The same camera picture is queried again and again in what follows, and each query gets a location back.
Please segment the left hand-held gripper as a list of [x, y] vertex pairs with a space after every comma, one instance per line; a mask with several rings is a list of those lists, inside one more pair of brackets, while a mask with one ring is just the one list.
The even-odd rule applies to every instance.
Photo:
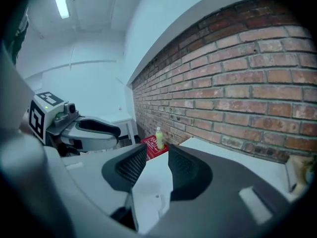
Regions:
[[[35, 94], [28, 108], [28, 124], [45, 146], [57, 149], [61, 156], [79, 155], [83, 150], [113, 148], [121, 130], [96, 119], [81, 119], [75, 104], [47, 91]], [[78, 130], [66, 130], [76, 121]]]

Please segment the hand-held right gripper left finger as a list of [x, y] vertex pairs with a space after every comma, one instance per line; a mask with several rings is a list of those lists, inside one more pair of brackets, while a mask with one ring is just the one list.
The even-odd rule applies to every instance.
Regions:
[[113, 220], [137, 231], [132, 189], [146, 166], [144, 144], [108, 153], [65, 157], [63, 163], [90, 202]]

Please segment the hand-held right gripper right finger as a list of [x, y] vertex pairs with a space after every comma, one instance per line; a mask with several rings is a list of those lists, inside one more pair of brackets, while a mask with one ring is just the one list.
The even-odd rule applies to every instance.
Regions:
[[150, 236], [250, 236], [289, 207], [272, 185], [235, 161], [170, 145], [173, 190]]

